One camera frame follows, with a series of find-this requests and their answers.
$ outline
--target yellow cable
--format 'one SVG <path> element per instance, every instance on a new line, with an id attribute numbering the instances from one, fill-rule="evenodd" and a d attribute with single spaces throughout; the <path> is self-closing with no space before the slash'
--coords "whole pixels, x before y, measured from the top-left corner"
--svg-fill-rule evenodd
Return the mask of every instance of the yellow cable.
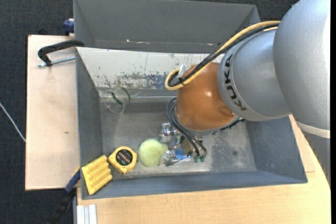
<path id="1" fill-rule="evenodd" d="M 242 35 L 246 34 L 247 32 L 254 30 L 255 28 L 258 27 L 262 27 L 262 26 L 268 26 L 268 25 L 272 25 L 272 24 L 278 24 L 280 23 L 280 21 L 278 20 L 271 20 L 271 21 L 267 21 L 267 22 L 262 22 L 262 23 L 257 23 L 254 25 L 251 25 L 245 29 L 243 29 L 242 31 L 240 31 L 239 33 L 235 34 L 232 38 L 230 38 L 227 42 L 225 42 L 217 51 L 219 52 L 220 50 L 226 48 L 227 46 L 229 46 L 231 43 L 233 43 L 234 41 L 236 41 L 239 37 L 241 37 Z M 178 71 L 179 68 L 174 69 L 172 72 L 169 73 L 169 75 L 166 78 L 166 81 L 164 83 L 164 86 L 166 87 L 167 90 L 170 91 L 174 91 L 174 90 L 178 90 L 180 88 L 182 88 L 183 86 L 187 85 L 188 83 L 190 83 L 193 79 L 195 79 L 211 62 L 207 63 L 205 66 L 203 66 L 202 68 L 200 68 L 199 71 L 197 71 L 195 74 L 193 74 L 190 78 L 188 78 L 187 80 L 183 81 L 183 84 L 178 84 L 176 86 L 172 86 L 170 87 L 168 82 L 170 81 L 171 77 L 173 75 L 175 75 Z"/>

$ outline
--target wooden board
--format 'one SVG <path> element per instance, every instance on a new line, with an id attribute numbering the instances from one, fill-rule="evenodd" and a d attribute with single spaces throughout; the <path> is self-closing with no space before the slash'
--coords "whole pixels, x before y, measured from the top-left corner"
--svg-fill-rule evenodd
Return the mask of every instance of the wooden board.
<path id="1" fill-rule="evenodd" d="M 71 37 L 29 36 L 26 189 L 62 188 L 79 164 L 75 62 L 37 68 L 37 51 Z M 52 59 L 73 50 L 51 54 Z M 292 122 L 307 184 L 81 200 L 97 204 L 98 223 L 330 223 L 330 188 Z"/>
<path id="2" fill-rule="evenodd" d="M 28 37 L 26 190 L 64 188 L 79 165 L 75 61 L 38 68 L 41 47 L 72 37 Z M 51 60 L 74 49 L 50 54 Z"/>

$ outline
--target green ball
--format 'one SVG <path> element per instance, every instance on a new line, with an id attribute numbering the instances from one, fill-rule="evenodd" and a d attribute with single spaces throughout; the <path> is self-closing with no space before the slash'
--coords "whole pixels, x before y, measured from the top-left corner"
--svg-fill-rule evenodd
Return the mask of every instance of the green ball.
<path id="1" fill-rule="evenodd" d="M 161 157 L 167 150 L 166 144 L 155 139 L 148 139 L 140 145 L 138 157 L 145 166 L 154 167 L 160 164 Z"/>

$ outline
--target yellow tape measure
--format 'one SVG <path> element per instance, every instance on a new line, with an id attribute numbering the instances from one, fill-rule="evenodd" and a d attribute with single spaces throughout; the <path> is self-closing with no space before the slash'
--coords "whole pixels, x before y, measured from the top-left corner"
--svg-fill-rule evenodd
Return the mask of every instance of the yellow tape measure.
<path id="1" fill-rule="evenodd" d="M 137 163 L 137 154 L 126 146 L 118 147 L 108 158 L 109 163 L 123 175 Z"/>

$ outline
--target white cable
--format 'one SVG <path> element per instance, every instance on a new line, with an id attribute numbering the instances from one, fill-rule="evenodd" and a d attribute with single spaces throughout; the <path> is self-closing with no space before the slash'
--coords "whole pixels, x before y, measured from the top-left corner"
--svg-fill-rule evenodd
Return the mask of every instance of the white cable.
<path id="1" fill-rule="evenodd" d="M 25 137 L 22 135 L 21 131 L 19 130 L 19 128 L 17 127 L 17 125 L 15 124 L 15 122 L 13 121 L 12 117 L 8 114 L 7 110 L 5 109 L 5 107 L 1 104 L 0 102 L 0 106 L 3 109 L 3 111 L 5 112 L 5 114 L 8 116 L 8 118 L 11 120 L 12 124 L 14 125 L 15 129 L 17 130 L 17 132 L 19 133 L 19 135 L 21 136 L 21 138 L 23 139 L 23 141 L 26 142 Z"/>

